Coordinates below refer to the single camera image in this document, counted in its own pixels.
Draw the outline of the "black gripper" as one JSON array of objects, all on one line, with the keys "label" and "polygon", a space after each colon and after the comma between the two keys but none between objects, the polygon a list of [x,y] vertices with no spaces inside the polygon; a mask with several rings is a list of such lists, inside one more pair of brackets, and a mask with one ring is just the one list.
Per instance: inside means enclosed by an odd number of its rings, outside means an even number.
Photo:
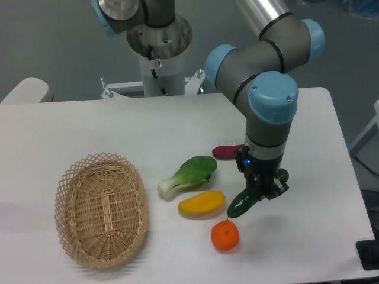
[{"label": "black gripper", "polygon": [[289,190],[287,178],[278,177],[283,154],[274,159],[259,159],[249,152],[249,146],[243,146],[235,152],[235,161],[239,172],[246,179],[246,189],[249,192],[259,192],[268,200],[279,197]]}]

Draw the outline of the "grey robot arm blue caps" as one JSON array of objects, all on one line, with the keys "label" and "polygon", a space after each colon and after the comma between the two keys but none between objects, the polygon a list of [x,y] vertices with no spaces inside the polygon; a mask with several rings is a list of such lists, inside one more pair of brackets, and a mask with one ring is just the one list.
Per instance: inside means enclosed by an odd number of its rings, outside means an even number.
[{"label": "grey robot arm blue caps", "polygon": [[[211,84],[246,118],[245,145],[236,151],[251,200],[273,199],[288,186],[278,171],[297,110],[298,86],[288,72],[320,56],[321,26],[298,20],[284,1],[237,1],[259,41],[239,50],[216,47],[204,71]],[[93,1],[108,34],[127,34],[138,55],[146,96],[182,95],[183,54],[192,40],[174,1]]]}]

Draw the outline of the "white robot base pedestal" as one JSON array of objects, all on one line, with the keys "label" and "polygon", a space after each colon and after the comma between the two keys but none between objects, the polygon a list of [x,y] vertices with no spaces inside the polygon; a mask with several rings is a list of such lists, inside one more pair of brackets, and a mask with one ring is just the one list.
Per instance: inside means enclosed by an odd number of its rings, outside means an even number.
[{"label": "white robot base pedestal", "polygon": [[127,31],[139,60],[145,97],[185,94],[185,54],[192,42],[189,22],[176,14],[166,27],[140,24]]}]

